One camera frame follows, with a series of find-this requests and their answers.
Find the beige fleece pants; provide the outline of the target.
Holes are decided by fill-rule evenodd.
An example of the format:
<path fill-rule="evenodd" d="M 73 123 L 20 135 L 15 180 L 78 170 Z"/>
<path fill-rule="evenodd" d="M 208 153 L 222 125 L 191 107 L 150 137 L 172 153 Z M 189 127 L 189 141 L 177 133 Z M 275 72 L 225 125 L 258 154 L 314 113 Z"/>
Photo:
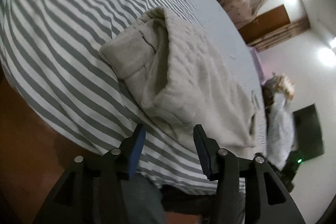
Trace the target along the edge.
<path fill-rule="evenodd" d="M 256 108 L 197 26 L 165 7 L 146 11 L 100 48 L 101 58 L 164 133 L 194 150 L 202 125 L 222 147 L 255 146 Z"/>

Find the floral pillow pile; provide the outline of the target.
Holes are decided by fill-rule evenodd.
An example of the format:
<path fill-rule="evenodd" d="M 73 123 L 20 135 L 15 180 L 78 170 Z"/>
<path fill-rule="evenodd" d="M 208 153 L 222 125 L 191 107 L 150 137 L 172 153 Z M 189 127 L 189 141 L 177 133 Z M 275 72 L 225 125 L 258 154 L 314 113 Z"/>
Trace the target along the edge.
<path fill-rule="evenodd" d="M 285 74 L 276 75 L 273 73 L 272 78 L 266 80 L 262 86 L 262 95 L 266 106 L 274 103 L 276 93 L 282 93 L 286 102 L 291 102 L 295 93 L 294 82 Z"/>

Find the purple covered table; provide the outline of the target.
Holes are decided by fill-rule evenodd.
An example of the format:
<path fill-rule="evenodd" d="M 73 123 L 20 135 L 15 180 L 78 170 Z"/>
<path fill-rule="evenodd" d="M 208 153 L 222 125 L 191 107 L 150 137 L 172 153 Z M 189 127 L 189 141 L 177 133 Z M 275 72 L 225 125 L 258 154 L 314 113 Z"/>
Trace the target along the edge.
<path fill-rule="evenodd" d="M 264 85 L 266 82 L 266 76 L 263 70 L 263 66 L 261 63 L 261 59 L 259 57 L 258 51 L 256 51 L 256 49 L 254 47 L 248 47 L 249 53 L 251 54 L 256 72 L 258 74 L 259 77 L 259 81 L 261 85 Z"/>

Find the narrow striped curtain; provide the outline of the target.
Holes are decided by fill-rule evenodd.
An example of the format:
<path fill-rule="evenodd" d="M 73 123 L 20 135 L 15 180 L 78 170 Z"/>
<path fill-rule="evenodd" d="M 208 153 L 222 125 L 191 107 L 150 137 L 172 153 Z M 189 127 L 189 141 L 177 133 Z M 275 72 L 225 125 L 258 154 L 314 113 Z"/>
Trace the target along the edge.
<path fill-rule="evenodd" d="M 309 29 L 311 29 L 311 26 L 309 19 L 306 16 L 263 35 L 262 37 L 248 43 L 247 46 L 253 47 L 256 51 L 258 51 L 258 53 L 260 53 L 298 36 Z"/>

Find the brown wooden door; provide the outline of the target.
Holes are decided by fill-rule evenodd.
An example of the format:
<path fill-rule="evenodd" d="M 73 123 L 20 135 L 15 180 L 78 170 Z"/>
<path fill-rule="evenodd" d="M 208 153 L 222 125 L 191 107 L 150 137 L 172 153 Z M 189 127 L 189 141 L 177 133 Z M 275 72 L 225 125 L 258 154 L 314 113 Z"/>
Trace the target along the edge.
<path fill-rule="evenodd" d="M 281 5 L 257 16 L 252 22 L 239 29 L 246 44 L 290 23 L 285 6 Z"/>

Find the grey striped bed sheet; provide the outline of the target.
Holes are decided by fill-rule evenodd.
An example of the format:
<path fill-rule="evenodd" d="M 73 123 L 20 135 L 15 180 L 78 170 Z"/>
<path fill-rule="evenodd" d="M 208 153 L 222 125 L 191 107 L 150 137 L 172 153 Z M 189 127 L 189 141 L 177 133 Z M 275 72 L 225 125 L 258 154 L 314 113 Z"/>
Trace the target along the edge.
<path fill-rule="evenodd" d="M 252 56 L 216 0 L 1 0 L 1 65 L 9 84 L 50 127 L 102 155 L 146 127 L 139 173 L 157 186 L 211 194 L 198 156 L 158 129 L 133 102 L 100 47 L 146 10 L 163 6 L 200 27 L 224 57 L 260 117 L 256 152 L 266 153 L 266 118 Z"/>

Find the black wall television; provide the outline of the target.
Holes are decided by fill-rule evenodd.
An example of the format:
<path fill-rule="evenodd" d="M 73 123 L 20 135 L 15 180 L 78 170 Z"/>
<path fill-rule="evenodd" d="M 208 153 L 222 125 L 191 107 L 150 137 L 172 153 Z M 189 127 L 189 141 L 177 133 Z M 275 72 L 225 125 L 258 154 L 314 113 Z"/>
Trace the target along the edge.
<path fill-rule="evenodd" d="M 315 159 L 325 153 L 322 130 L 315 104 L 293 113 L 298 150 L 303 161 Z"/>

